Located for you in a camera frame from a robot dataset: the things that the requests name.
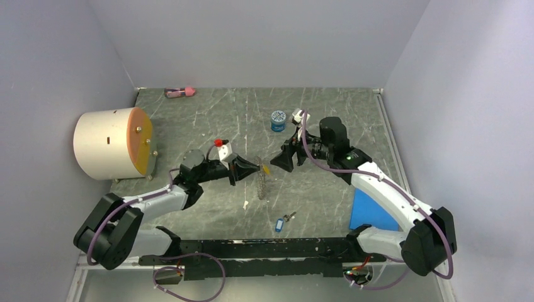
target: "cylindrical container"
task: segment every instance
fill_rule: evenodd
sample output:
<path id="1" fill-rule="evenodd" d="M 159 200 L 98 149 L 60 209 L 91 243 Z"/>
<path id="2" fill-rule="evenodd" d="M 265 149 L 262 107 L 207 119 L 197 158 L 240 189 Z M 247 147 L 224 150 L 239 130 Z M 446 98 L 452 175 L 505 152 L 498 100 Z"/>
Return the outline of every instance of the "cylindrical container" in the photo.
<path id="1" fill-rule="evenodd" d="M 163 92 L 165 94 L 165 98 L 174 99 L 181 98 L 183 96 L 192 96 L 196 93 L 196 90 L 195 88 L 188 86 L 185 88 L 165 88 Z"/>
<path id="2" fill-rule="evenodd" d="M 97 180 L 150 178 L 156 164 L 152 122 L 138 107 L 84 113 L 73 146 L 82 170 Z"/>
<path id="3" fill-rule="evenodd" d="M 271 130 L 281 132 L 285 129 L 285 113 L 282 110 L 276 110 L 271 114 Z"/>

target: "blue jar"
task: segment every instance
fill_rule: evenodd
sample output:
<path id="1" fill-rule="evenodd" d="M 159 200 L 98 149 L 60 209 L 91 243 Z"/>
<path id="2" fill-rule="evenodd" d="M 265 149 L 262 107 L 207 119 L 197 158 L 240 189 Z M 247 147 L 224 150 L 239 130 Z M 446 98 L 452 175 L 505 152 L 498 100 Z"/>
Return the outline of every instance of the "blue jar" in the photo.
<path id="1" fill-rule="evenodd" d="M 282 132 L 285 129 L 285 112 L 276 110 L 271 114 L 271 130 L 274 132 Z"/>

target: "gray marble floor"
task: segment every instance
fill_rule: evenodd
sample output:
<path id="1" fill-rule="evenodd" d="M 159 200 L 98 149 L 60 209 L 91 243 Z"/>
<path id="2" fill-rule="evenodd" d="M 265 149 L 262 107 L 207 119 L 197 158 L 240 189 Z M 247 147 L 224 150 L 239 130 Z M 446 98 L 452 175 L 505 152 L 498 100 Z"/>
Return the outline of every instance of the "gray marble floor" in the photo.
<path id="1" fill-rule="evenodd" d="M 136 106 L 150 116 L 160 156 L 154 180 L 122 180 L 111 187 L 121 195 L 140 194 L 166 185 L 167 171 L 177 167 L 185 152 L 204 152 L 216 138 L 229 139 L 235 152 L 268 162 L 294 131 L 270 130 L 270 114 L 295 108 L 309 110 L 309 131 L 319 134 L 319 120 L 339 116 L 351 144 L 370 155 L 393 180 L 397 168 L 387 132 L 370 89 L 236 88 L 198 89 L 191 98 L 166 99 L 162 89 L 143 89 Z M 315 167 L 309 160 L 292 173 L 270 167 L 266 198 L 256 195 L 255 176 L 238 182 L 227 179 L 203 184 L 204 195 L 191 208 L 164 215 L 142 228 L 163 225 L 183 239 L 340 237 L 348 232 L 354 188 Z M 248 201 L 246 210 L 243 204 Z M 281 233 L 277 219 L 296 211 Z"/>

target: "blue keychain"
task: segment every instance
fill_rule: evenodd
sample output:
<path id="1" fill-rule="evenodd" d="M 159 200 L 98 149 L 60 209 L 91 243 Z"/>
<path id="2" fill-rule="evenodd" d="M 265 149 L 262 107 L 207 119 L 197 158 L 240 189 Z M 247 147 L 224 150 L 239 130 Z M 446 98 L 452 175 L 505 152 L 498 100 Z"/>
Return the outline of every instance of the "blue keychain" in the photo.
<path id="1" fill-rule="evenodd" d="M 280 233 L 282 231 L 282 227 L 283 227 L 283 219 L 279 218 L 278 221 L 276 221 L 275 231 L 277 233 Z"/>

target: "blue block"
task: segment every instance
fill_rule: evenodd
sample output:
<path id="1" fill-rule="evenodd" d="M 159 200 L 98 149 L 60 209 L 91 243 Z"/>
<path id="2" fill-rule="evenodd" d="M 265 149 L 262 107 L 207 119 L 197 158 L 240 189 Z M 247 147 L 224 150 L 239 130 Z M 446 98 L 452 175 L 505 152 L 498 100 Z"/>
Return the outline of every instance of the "blue block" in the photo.
<path id="1" fill-rule="evenodd" d="M 399 224 L 393 217 L 369 197 L 369 195 L 356 189 L 349 228 L 354 230 L 365 223 L 381 230 L 399 230 Z"/>

